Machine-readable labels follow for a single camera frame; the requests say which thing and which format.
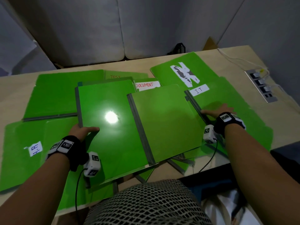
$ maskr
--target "black wristband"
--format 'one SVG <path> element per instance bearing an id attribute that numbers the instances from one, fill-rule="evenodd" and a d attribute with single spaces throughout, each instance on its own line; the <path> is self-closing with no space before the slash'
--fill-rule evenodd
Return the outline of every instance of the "black wristband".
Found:
<path id="1" fill-rule="evenodd" d="M 232 114 L 230 112 L 223 112 L 219 115 L 216 119 L 216 124 L 214 125 L 214 131 L 216 133 L 221 134 L 225 138 L 225 126 L 229 124 L 238 124 L 242 126 L 244 129 L 246 129 L 246 126 L 242 119 L 240 119 L 235 114 Z"/>
<path id="2" fill-rule="evenodd" d="M 81 143 L 75 136 L 66 136 L 54 144 L 49 150 L 46 160 L 55 153 L 62 153 L 68 157 L 71 171 L 76 171 L 77 167 L 85 164 L 89 158 L 85 151 L 85 143 Z"/>

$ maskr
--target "hand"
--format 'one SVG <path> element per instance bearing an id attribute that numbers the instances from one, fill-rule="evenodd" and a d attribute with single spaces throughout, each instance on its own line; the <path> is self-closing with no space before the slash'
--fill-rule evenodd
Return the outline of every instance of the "hand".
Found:
<path id="1" fill-rule="evenodd" d="M 90 132 L 97 132 L 99 131 L 99 127 L 82 127 L 80 128 L 78 124 L 74 125 L 70 132 L 69 135 L 77 137 L 81 142 L 85 139 L 85 137 L 88 135 Z"/>
<path id="2" fill-rule="evenodd" d="M 222 114 L 224 112 L 230 112 L 232 114 L 236 114 L 236 112 L 234 112 L 233 110 L 234 110 L 233 107 L 228 107 L 227 103 L 223 103 L 222 106 L 220 106 L 216 110 L 201 110 L 201 113 L 206 114 L 206 115 L 210 115 L 213 118 L 217 118 L 217 117 L 219 117 L 220 114 Z"/>

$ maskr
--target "table surface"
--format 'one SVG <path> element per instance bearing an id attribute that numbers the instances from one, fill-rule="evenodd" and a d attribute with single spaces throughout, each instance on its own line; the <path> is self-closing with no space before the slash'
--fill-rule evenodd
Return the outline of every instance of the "table surface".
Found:
<path id="1" fill-rule="evenodd" d="M 222 49 L 228 56 L 237 57 L 265 66 L 260 58 L 249 46 L 238 46 Z M 294 143 L 300 140 L 300 107 L 278 87 L 272 88 L 277 102 L 266 103 L 253 83 L 249 80 L 244 70 L 258 68 L 243 60 L 230 59 L 222 55 L 218 50 L 208 50 L 196 52 L 197 55 L 219 76 L 224 76 L 233 85 L 237 92 L 245 99 L 258 116 L 274 131 L 272 149 Z M 9 123 L 20 121 L 23 118 L 27 103 L 29 101 L 36 79 L 42 73 L 61 73 L 86 70 L 115 70 L 148 73 L 149 77 L 154 77 L 150 68 L 174 59 L 180 55 L 168 55 L 161 57 L 151 57 L 137 60 L 120 61 L 106 64 L 97 64 L 83 67 L 74 67 L 61 70 L 35 72 L 22 75 L 0 77 L 0 169 L 3 153 L 3 137 L 5 126 Z M 267 79 L 267 83 L 274 85 L 272 77 Z M 207 157 L 199 158 L 196 166 L 202 167 L 209 160 Z M 228 160 L 222 156 L 216 156 L 209 168 L 223 165 Z M 158 181 L 168 178 L 182 177 L 169 164 L 164 163 L 154 170 L 149 181 Z M 138 184 L 137 179 L 132 178 L 119 185 L 119 190 L 131 185 Z M 0 205 L 11 195 L 8 193 L 0 196 Z M 74 209 L 64 210 L 58 215 L 74 211 Z"/>

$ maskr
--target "black cable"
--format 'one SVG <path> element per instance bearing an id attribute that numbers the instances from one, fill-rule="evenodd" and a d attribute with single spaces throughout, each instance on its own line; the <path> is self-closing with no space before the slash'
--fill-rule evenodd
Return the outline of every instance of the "black cable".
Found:
<path id="1" fill-rule="evenodd" d="M 209 163 L 210 163 L 210 161 L 212 160 L 212 158 L 215 156 L 215 154 L 216 154 L 216 151 L 217 151 L 217 149 L 218 149 L 218 140 L 217 139 L 215 139 L 214 138 L 214 140 L 216 140 L 217 141 L 217 145 L 216 145 L 216 149 L 215 149 L 215 151 L 214 151 L 214 154 L 212 155 L 212 157 L 210 158 L 210 160 L 208 161 L 208 163 L 198 172 L 198 173 L 200 173 Z"/>
<path id="2" fill-rule="evenodd" d="M 80 219 L 79 219 L 79 214 L 78 214 L 78 211 L 77 211 L 77 190 L 78 190 L 78 185 L 79 185 L 79 180 L 80 180 L 80 177 L 81 177 L 81 174 L 87 170 L 87 168 L 83 169 L 80 174 L 79 174 L 79 177 L 78 177 L 78 180 L 77 180 L 77 185 L 76 185 L 76 191 L 75 191 L 75 209 L 76 209 L 76 217 L 77 217 L 77 222 L 79 225 L 81 225 L 80 223 Z"/>

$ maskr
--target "gray mesh fabric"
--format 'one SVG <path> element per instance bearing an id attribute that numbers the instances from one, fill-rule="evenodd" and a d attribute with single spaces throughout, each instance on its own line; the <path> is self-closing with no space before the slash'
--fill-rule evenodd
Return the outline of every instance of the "gray mesh fabric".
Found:
<path id="1" fill-rule="evenodd" d="M 211 224 L 195 196 L 178 180 L 130 187 L 88 213 L 94 224 Z"/>

